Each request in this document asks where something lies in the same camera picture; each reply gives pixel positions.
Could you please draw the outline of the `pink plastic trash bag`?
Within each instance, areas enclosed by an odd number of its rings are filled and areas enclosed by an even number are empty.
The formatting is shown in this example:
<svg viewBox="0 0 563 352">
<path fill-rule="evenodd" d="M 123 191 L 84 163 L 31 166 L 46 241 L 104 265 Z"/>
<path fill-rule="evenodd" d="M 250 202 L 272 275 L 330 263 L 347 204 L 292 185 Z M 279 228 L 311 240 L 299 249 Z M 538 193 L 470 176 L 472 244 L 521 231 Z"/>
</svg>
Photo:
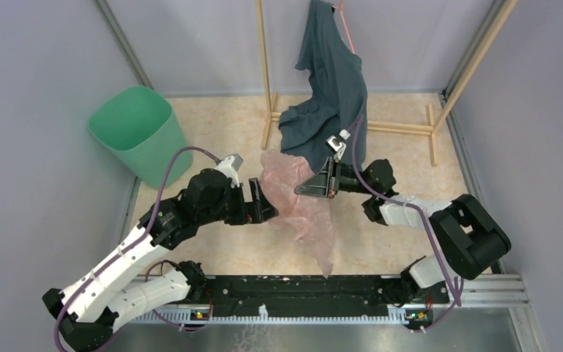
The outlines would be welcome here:
<svg viewBox="0 0 563 352">
<path fill-rule="evenodd" d="M 260 156 L 260 164 L 262 192 L 279 213 L 269 223 L 291 229 L 293 240 L 310 249 L 322 275 L 330 276 L 336 231 L 329 201 L 295 193 L 297 186 L 314 176 L 308 161 L 302 156 L 266 150 Z"/>
</svg>

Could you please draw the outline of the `green plastic trash bin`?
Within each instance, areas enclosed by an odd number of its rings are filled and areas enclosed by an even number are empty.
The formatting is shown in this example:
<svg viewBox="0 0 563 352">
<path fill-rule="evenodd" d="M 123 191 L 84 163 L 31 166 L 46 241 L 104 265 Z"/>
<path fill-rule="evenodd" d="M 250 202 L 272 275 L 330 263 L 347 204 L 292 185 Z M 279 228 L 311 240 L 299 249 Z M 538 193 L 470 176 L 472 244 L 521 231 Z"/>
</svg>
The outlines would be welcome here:
<svg viewBox="0 0 563 352">
<path fill-rule="evenodd" d="M 145 86 L 133 86 L 107 100 L 88 119 L 89 132 L 141 182 L 158 189 L 170 186 L 193 163 L 193 153 L 174 154 L 189 145 L 170 103 Z"/>
</svg>

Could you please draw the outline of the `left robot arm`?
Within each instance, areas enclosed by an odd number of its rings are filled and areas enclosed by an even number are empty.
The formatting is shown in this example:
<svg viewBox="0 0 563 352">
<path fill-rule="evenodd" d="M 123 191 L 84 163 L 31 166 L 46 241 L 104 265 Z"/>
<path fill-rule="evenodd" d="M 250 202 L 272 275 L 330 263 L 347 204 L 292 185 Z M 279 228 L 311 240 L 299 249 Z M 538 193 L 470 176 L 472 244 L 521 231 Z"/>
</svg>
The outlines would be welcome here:
<svg viewBox="0 0 563 352">
<path fill-rule="evenodd" d="M 131 289 L 126 285 L 204 225 L 261 224 L 277 217 L 258 179 L 249 179 L 249 187 L 252 200 L 247 202 L 240 183 L 217 169 L 202 170 L 177 196 L 155 203 L 88 274 L 63 289 L 48 290 L 43 302 L 56 320 L 58 349 L 99 351 L 122 326 L 146 312 L 175 301 L 201 301 L 207 279 L 193 261 Z"/>
</svg>

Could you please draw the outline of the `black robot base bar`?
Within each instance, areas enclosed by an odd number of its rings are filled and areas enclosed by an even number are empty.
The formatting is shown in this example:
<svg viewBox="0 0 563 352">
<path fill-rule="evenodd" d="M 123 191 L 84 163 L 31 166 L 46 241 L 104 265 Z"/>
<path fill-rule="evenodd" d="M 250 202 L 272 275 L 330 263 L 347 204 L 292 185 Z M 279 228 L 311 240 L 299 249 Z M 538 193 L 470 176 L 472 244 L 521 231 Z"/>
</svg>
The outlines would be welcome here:
<svg viewBox="0 0 563 352">
<path fill-rule="evenodd" d="M 213 309 L 214 318 L 254 317 L 265 307 L 272 318 L 385 317 L 389 308 L 448 304 L 443 283 L 417 288 L 399 276 L 208 277 L 183 299 Z"/>
</svg>

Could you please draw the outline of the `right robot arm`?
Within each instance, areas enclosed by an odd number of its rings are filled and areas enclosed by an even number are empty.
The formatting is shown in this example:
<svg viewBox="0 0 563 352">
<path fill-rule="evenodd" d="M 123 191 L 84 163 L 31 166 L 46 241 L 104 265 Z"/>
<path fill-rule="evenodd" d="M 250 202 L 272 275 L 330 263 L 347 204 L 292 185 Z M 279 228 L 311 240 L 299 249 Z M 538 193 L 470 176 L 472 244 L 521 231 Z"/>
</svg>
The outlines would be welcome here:
<svg viewBox="0 0 563 352">
<path fill-rule="evenodd" d="M 329 158 L 295 193 L 329 199 L 340 191 L 367 194 L 369 199 L 361 206 L 371 222 L 429 230 L 433 255 L 414 261 L 401 273 L 400 291 L 410 302 L 420 302 L 439 282 L 476 279 L 512 248 L 508 236 L 474 196 L 462 194 L 451 201 L 417 199 L 396 192 L 395 184 L 386 159 L 356 171 Z"/>
</svg>

